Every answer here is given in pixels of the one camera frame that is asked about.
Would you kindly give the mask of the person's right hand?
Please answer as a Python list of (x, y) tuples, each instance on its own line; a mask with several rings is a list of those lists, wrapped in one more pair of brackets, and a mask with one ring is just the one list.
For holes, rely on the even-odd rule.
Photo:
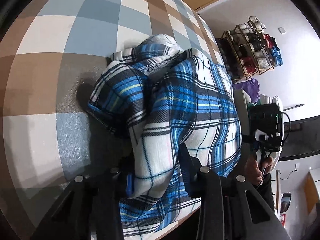
[[(272, 157), (268, 157), (262, 163), (262, 167), (265, 168), (265, 175), (272, 170), (273, 163), (274, 159)], [(259, 170), (259, 164), (252, 154), (246, 161), (245, 177), (253, 185), (259, 185), (259, 183), (263, 181), (263, 173)]]

